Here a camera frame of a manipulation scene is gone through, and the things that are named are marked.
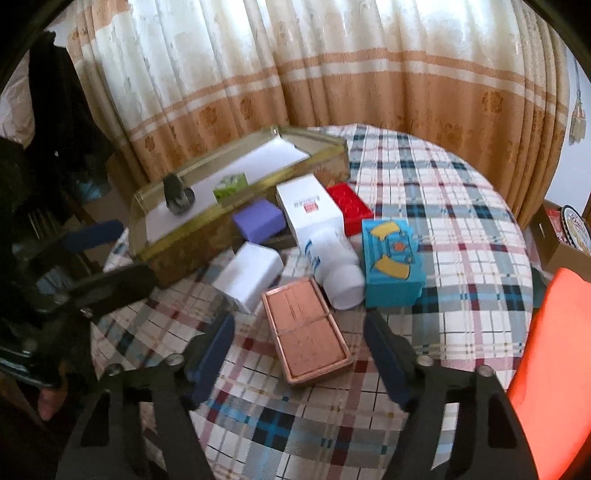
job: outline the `curtain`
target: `curtain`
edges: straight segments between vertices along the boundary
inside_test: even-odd
[[[271,124],[365,123],[464,158],[525,226],[557,167],[565,46],[521,0],[77,0],[68,17],[130,184]]]

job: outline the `purple box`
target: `purple box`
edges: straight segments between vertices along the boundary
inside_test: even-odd
[[[260,244],[285,228],[283,212],[264,199],[240,210],[232,218],[242,236],[253,244]]]

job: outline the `tassel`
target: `tassel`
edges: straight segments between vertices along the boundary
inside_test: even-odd
[[[576,59],[574,60],[574,71],[577,75],[577,101],[574,104],[573,115],[570,119],[569,145],[579,143],[583,140],[587,130],[587,119],[585,117],[585,110],[583,110],[583,102],[581,102],[579,66]]]

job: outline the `gold storage box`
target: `gold storage box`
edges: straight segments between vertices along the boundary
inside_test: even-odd
[[[277,184],[307,173],[314,173],[325,187],[350,177],[346,140],[311,130],[277,126],[247,135],[197,157],[175,173],[185,186],[194,185],[277,135],[309,154],[309,157],[207,207],[160,239],[148,241],[146,217],[165,201],[162,181],[146,185],[135,193],[129,219],[130,253],[134,259],[148,263],[156,273],[160,287],[169,287],[206,265],[224,250],[242,245],[244,239],[232,220],[232,213],[263,197],[276,205]]]

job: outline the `plaid tablecloth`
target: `plaid tablecloth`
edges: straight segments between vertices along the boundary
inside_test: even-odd
[[[486,362],[507,387],[530,323],[532,281],[521,231],[503,199],[463,160],[418,138],[366,125],[321,130],[347,139],[350,185],[375,216],[408,219],[418,236],[427,285],[412,308],[383,312],[392,331],[443,365],[474,369]],[[92,341],[97,373],[110,363],[138,368],[182,351],[217,308],[211,283],[232,255],[100,319]],[[309,273],[297,250],[284,259],[281,283]],[[106,267],[129,261],[124,233]],[[363,317],[362,307],[335,314],[354,367],[292,390],[264,311],[237,314],[215,389],[191,414],[217,478],[381,477],[406,415],[385,393],[363,341]],[[446,410],[436,464],[449,455],[456,413]],[[142,415],[148,451],[161,462],[149,404]]]

